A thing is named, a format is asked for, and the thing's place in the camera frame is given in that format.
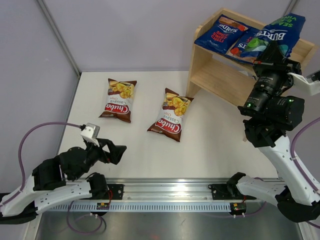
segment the white tabletop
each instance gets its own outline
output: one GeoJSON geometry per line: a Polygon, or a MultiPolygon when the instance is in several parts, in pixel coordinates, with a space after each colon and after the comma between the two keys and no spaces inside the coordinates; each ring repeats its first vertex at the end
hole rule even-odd
{"type": "MultiPolygon", "coordinates": [[[[196,94],[185,114],[181,142],[147,132],[156,121],[165,88],[184,96],[187,79],[187,71],[83,72],[68,122],[98,125],[99,138],[127,146],[118,165],[97,162],[89,173],[126,179],[229,178],[243,172],[277,178],[268,159],[250,142],[243,142],[244,117],[238,109],[204,90],[196,94]],[[132,123],[98,118],[106,105],[108,78],[137,80],[132,123]]],[[[85,144],[79,129],[67,126],[59,152],[74,146],[84,148],[85,144]]]]}

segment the wooden shelf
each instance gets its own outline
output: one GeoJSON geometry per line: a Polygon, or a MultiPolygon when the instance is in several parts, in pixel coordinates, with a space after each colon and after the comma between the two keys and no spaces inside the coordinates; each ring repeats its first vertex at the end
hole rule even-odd
{"type": "Polygon", "coordinates": [[[216,59],[208,61],[191,77],[191,82],[236,106],[246,102],[255,84],[253,78],[216,59]]]}
{"type": "MultiPolygon", "coordinates": [[[[265,23],[256,21],[237,12],[221,8],[196,29],[193,41],[207,32],[221,14],[260,30],[266,25],[265,23]]],[[[300,62],[301,69],[303,70],[317,49],[318,47],[315,44],[299,39],[292,49],[290,59],[300,62]]],[[[205,89],[210,93],[220,96],[233,105],[242,106],[246,102],[253,85],[255,84],[255,80],[219,60],[223,60],[224,62],[255,75],[252,65],[239,63],[216,52],[193,44],[186,96],[194,97],[200,89],[205,89]]]]}

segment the brown chip bag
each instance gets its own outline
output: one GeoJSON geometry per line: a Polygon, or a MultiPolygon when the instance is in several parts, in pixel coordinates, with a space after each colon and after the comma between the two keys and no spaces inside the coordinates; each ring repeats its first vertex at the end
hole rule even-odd
{"type": "Polygon", "coordinates": [[[132,103],[137,81],[116,81],[108,79],[109,89],[104,112],[99,118],[117,118],[131,123],[132,103]]]}
{"type": "Polygon", "coordinates": [[[179,96],[178,93],[166,88],[157,121],[147,131],[164,134],[180,142],[183,118],[192,100],[192,97],[179,96]]]}

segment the white wall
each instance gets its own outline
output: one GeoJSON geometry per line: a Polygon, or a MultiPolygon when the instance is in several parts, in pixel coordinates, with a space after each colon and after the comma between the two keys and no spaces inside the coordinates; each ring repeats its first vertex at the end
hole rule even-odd
{"type": "MultiPolygon", "coordinates": [[[[320,1],[319,0],[300,0],[296,8],[295,14],[305,16],[306,21],[301,31],[300,37],[320,46],[320,1]]],[[[320,70],[320,50],[311,59],[309,65],[303,72],[304,75],[311,74],[320,70]]],[[[312,120],[320,117],[320,94],[310,97],[301,94],[298,90],[292,91],[293,95],[305,99],[305,110],[303,114],[303,122],[289,135],[294,136],[302,127],[312,120]]],[[[310,172],[320,181],[320,123],[317,123],[307,130],[296,143],[296,152],[303,160],[310,172]]],[[[320,225],[320,217],[314,221],[320,225]]]]}
{"type": "Polygon", "coordinates": [[[270,23],[289,0],[45,0],[82,71],[187,70],[196,28],[221,7],[270,23]]]}
{"type": "MultiPolygon", "coordinates": [[[[0,191],[21,184],[18,146],[33,126],[65,121],[77,78],[34,0],[2,0],[0,8],[0,191]]],[[[62,127],[38,129],[25,142],[26,175],[55,156],[62,127]]],[[[0,225],[18,240],[25,225],[0,225]]]]}

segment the burts chips bag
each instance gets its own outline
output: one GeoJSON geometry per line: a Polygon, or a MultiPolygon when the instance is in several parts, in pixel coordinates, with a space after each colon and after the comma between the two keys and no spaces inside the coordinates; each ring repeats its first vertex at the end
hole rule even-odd
{"type": "Polygon", "coordinates": [[[216,53],[226,54],[232,44],[248,30],[248,26],[221,15],[205,34],[194,41],[195,44],[216,53]]]}
{"type": "Polygon", "coordinates": [[[166,88],[157,121],[147,131],[164,134],[180,142],[183,118],[192,100],[192,97],[179,96],[178,93],[166,88]]]}
{"type": "Polygon", "coordinates": [[[117,118],[131,123],[131,111],[137,81],[116,81],[108,79],[109,89],[104,112],[99,118],[117,118]]]}
{"type": "Polygon", "coordinates": [[[300,38],[300,32],[304,26],[306,18],[294,13],[289,13],[271,24],[266,25],[247,44],[241,57],[257,58],[268,46],[269,42],[276,41],[287,58],[290,57],[293,47],[300,38]]]}
{"type": "Polygon", "coordinates": [[[256,59],[255,57],[241,57],[241,53],[245,50],[247,44],[255,37],[255,35],[259,31],[259,29],[256,29],[254,27],[249,28],[225,56],[240,63],[253,64],[254,60],[256,59]]]}

